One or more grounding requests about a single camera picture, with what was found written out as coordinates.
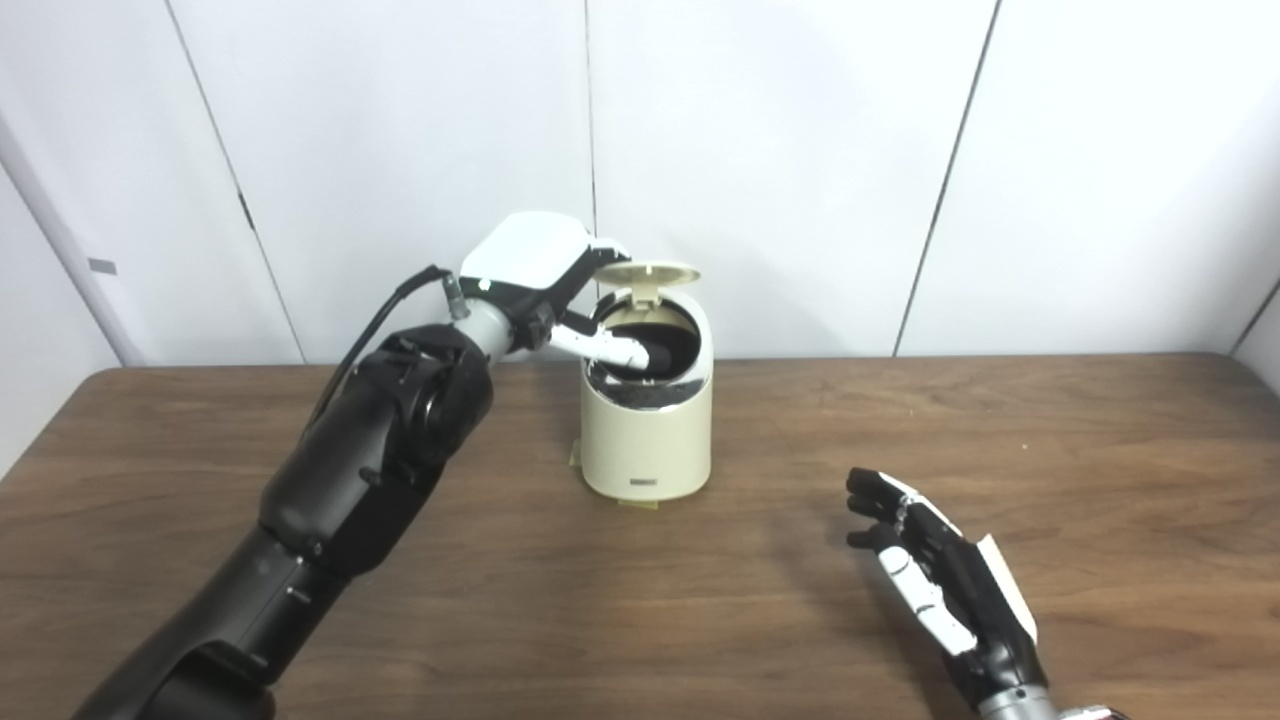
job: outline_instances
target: cream trash can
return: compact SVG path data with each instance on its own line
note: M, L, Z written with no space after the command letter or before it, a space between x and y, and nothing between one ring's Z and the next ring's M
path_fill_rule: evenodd
M617 291L593 318L618 337L671 354L660 372L582 361L582 477L595 492L631 502L691 495L712 471L712 334L707 314L671 286L698 270L672 263L617 263L595 279Z

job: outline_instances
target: small gray tag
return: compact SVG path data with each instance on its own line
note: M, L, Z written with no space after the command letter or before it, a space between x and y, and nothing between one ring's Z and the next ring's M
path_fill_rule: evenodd
M95 273L102 273L104 275L114 275L115 263L110 260L99 260L97 258L90 258L88 269Z

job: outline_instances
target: robot finger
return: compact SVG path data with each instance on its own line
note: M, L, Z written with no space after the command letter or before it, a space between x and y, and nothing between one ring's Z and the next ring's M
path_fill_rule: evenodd
M621 263L631 259L631 252L612 237L591 238L591 251L595 254L596 263L602 268L611 263Z
M872 550L916 621L950 656L978 647L978 638L947 609L942 588L929 582L911 553L902 547L892 528L877 524L868 533Z
M943 548L952 543L968 542L955 530L955 525L932 509L932 505L923 502L908 505L899 529L902 546L933 580L937 580L937 565L943 557Z
M883 473L854 468L849 471L845 488L849 489L849 509L859 515L892 523L902 506L905 493L901 487L884 480Z
M897 530L888 523L876 523L867 530L855 530L846 538L849 547L855 550L872 550L877 553L886 547L900 544Z

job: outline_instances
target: white wall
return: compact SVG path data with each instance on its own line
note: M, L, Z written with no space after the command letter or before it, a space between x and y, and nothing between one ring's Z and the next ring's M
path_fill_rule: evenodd
M0 5L0 161L128 361L301 359L163 1Z
M174 10L308 361L513 211L591 225L581 0ZM388 327L435 319L420 295Z
M81 380L116 359L3 169L0 288L4 477Z
M1271 301L1235 351L1235 357L1280 393L1280 301Z
M699 265L726 357L1228 351L1280 9L1005 0L924 254L992 5L12 0L0 161L136 363L332 361L525 209Z
M724 356L892 354L992 5L590 1L599 231Z
M1006 0L902 354L1230 351L1280 275L1277 27Z

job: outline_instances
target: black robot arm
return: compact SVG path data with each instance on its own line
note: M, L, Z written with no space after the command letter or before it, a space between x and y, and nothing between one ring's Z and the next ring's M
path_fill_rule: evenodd
M392 551L492 398L485 354L457 328L390 336L266 486L221 569L76 717L273 717L269 687L351 579Z
M489 411L489 366L544 345L591 273L626 259L593 241L572 218L520 213L467 256L465 282L431 266L396 288L323 391L239 547L74 717L274 717L270 685L351 579L387 559ZM434 281L444 281L452 322L393 333L356 365L392 309ZM608 341L649 361L635 341Z

